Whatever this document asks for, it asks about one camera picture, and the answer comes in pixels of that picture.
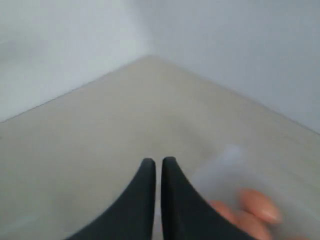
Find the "light gray floor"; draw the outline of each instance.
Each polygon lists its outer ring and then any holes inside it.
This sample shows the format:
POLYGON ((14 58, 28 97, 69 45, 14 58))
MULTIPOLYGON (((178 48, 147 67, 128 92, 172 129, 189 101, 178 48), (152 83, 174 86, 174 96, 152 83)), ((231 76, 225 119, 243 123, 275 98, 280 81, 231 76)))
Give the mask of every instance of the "light gray floor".
POLYGON ((0 124, 0 239, 62 239, 117 198, 142 158, 159 173, 175 156, 190 175, 228 144, 320 214, 318 134, 145 57, 0 124))

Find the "black plastic object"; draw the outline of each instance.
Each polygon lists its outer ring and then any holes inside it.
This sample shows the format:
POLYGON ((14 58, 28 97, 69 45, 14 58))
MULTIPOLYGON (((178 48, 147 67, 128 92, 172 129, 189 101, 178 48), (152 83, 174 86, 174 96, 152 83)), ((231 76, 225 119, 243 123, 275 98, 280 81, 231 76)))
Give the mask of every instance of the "black plastic object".
POLYGON ((151 240, 155 191, 156 165, 146 158, 116 202, 68 240, 151 240))
POLYGON ((162 163, 161 214, 165 240, 254 240, 207 204, 174 157, 162 163))

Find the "white wall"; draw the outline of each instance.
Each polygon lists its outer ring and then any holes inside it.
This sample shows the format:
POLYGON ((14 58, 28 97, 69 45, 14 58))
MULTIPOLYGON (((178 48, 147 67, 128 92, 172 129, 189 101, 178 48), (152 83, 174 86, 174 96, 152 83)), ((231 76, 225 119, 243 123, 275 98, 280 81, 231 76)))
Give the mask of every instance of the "white wall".
POLYGON ((139 21, 131 0, 1 0, 0 122, 145 55, 139 21))
POLYGON ((158 55, 320 133, 320 1, 153 0, 141 6, 158 55))

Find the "black curved edge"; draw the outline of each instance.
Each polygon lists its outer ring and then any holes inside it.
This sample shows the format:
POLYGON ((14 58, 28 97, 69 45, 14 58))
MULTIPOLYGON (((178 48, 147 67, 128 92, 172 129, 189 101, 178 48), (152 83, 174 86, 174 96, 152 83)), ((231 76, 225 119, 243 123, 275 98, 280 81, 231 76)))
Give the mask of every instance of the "black curved edge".
POLYGON ((156 164, 146 158, 116 202, 67 240, 151 240, 155 191, 156 164))
POLYGON ((162 162, 161 215, 165 240, 253 240, 209 206, 174 157, 162 162))

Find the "floor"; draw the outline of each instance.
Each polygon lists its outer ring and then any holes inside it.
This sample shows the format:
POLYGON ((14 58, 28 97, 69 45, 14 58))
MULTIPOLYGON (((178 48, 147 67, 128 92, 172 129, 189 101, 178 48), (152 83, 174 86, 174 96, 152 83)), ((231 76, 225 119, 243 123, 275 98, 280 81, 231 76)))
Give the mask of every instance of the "floor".
POLYGON ((157 57, 0 123, 0 239, 58 240, 108 207, 141 159, 190 176, 236 145, 320 216, 320 135, 157 57))

